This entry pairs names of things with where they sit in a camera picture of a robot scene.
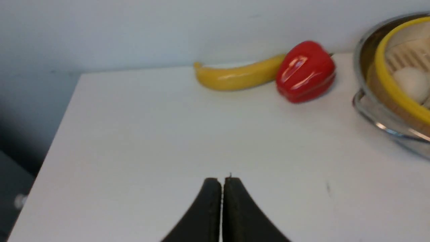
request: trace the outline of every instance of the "white tabletop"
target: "white tabletop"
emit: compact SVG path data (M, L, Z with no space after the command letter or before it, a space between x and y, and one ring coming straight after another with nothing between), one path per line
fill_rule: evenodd
M9 241L159 241L230 172L294 242L429 241L430 163L355 113L352 55L333 58L300 105L191 67L83 75Z

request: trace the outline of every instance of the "bell pepper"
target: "bell pepper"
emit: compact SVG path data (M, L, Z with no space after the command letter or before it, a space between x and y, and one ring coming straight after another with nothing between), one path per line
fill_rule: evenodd
M279 93L293 103L324 94L335 79L335 63L320 44L305 41L284 58L276 76Z

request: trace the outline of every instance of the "banana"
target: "banana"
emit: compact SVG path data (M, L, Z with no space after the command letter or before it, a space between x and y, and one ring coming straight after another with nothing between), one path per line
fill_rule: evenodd
M234 91L262 85L275 79L285 54L236 68L204 67L194 63L197 80L205 87L219 91Z

